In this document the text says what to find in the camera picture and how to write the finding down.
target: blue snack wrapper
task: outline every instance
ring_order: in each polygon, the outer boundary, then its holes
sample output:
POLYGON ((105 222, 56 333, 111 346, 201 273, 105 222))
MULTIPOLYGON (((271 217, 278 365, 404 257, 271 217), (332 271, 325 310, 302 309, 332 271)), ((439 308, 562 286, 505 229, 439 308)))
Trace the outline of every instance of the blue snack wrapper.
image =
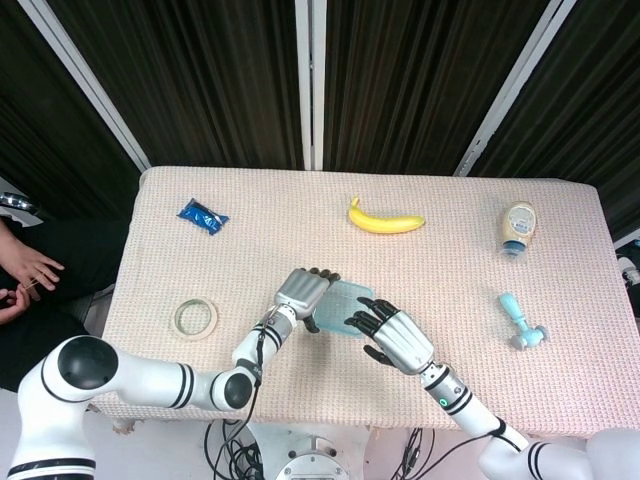
POLYGON ((218 215, 204 205, 196 202, 194 198, 187 203, 178 216, 189 220, 191 223, 195 223, 201 228, 204 228, 209 232, 209 235, 215 235, 218 233, 218 230, 222 228, 222 225, 229 221, 229 217, 218 215))

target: black curtain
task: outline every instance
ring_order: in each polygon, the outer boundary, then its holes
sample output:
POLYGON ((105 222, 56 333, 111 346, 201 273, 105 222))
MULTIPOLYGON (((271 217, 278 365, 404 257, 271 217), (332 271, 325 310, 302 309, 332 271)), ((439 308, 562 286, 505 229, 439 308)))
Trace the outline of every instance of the black curtain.
POLYGON ((324 165, 453 174, 548 0, 331 0, 324 165))
POLYGON ((303 168, 293 0, 49 0, 153 165, 303 168))
POLYGON ((577 2, 472 175, 598 188, 614 239, 640 226, 640 2, 577 2))
POLYGON ((52 216, 130 213, 140 172, 17 2, 0 2, 0 176, 52 216))

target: white metal frame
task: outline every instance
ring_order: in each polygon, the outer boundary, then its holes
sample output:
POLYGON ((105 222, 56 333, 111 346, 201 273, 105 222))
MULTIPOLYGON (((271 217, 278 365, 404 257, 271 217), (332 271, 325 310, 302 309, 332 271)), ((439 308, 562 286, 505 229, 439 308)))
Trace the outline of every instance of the white metal frame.
POLYGON ((462 156, 454 173, 455 176, 466 177, 469 174, 576 2, 577 0, 549 1, 549 5, 533 29, 529 40, 462 156))
POLYGON ((296 0, 300 127, 305 170, 322 170, 327 0, 296 0))
POLYGON ((628 235, 625 235, 620 240, 616 240, 615 242, 613 242, 613 248, 617 250, 618 248, 624 247, 627 243, 633 242, 634 240, 640 240, 640 228, 636 229, 628 235))
POLYGON ((18 0, 18 3, 120 142, 131 161, 141 172, 150 168, 147 155, 46 0, 18 0))

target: table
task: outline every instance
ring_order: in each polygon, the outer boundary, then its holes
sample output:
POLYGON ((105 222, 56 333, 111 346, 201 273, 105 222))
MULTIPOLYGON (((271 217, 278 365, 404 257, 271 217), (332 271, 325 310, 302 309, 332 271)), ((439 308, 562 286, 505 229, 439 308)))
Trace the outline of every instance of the table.
MULTIPOLYGON (((640 338, 594 188, 554 180, 158 167, 141 179, 104 338, 132 354, 231 368, 231 353, 292 269, 319 266, 371 286, 409 312, 496 415, 538 434, 640 428, 640 338), (420 230, 373 235, 347 207, 426 218, 420 230), (231 220, 209 236, 176 214, 191 199, 231 220), (530 201, 539 226, 526 263, 498 255, 502 212, 530 201), (525 352, 497 297, 513 292, 551 343, 525 352), (185 342, 169 330, 185 299, 217 306, 214 333, 185 342)), ((417 378, 371 361, 362 340, 302 325, 267 367, 255 419, 453 428, 417 378)), ((211 419, 192 407, 133 407, 113 417, 211 419)))

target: human hand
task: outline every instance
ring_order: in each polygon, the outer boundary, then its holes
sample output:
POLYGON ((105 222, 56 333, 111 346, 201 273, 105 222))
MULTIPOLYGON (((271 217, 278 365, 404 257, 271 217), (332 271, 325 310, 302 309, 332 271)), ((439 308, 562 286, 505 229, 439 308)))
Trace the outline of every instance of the human hand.
POLYGON ((40 283, 47 290, 53 291, 56 288, 55 283, 60 281, 60 278, 51 267, 64 270, 55 260, 15 238, 0 245, 0 266, 20 282, 34 300, 40 300, 34 283, 40 283))
POLYGON ((15 292, 6 288, 0 290, 0 302, 4 302, 7 305, 4 308, 0 308, 0 325, 4 325, 22 315, 31 305, 31 298, 27 293, 27 289, 22 285, 18 285, 18 289, 15 292))

